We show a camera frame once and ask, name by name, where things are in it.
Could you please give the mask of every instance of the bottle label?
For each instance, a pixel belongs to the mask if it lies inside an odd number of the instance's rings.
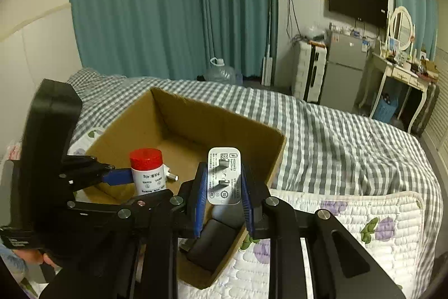
[[[137,195],[154,193],[166,189],[166,176],[164,166],[149,171],[132,169],[132,177],[135,183]]]

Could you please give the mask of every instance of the white bottle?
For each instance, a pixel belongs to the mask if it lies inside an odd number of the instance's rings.
[[[137,195],[166,189],[162,151],[154,148],[134,150],[129,158]]]

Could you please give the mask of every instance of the red cap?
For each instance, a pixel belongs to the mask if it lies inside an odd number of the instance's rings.
[[[162,166],[162,151],[155,148],[141,148],[129,154],[131,167],[138,171],[154,170]]]

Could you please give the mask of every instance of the cardboard box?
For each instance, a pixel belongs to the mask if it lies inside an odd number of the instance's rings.
[[[100,162],[128,168],[129,152],[143,147],[158,148],[164,163],[179,176],[177,182],[167,181],[167,188],[177,194],[182,182],[194,179],[199,162],[207,161],[212,147],[236,147],[254,178],[270,186],[278,172],[285,142],[280,131],[265,124],[153,88],[127,108],[87,153]],[[134,184],[103,183],[85,192],[92,202],[112,204],[125,202],[135,195]],[[211,218],[212,207],[207,203],[204,223]],[[178,278],[199,289],[209,287],[240,247],[245,234],[242,227],[213,273],[178,252]]]

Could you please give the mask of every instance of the white quilt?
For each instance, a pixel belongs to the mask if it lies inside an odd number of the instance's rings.
[[[301,211],[328,209],[402,288],[405,296],[412,297],[423,241],[424,203],[419,193],[404,191],[385,196],[331,196],[274,189],[270,193]],[[269,257],[269,240],[251,243],[245,250],[236,252],[211,287],[199,290],[179,282],[179,298],[267,299]],[[312,299],[306,248],[304,262],[308,298]]]

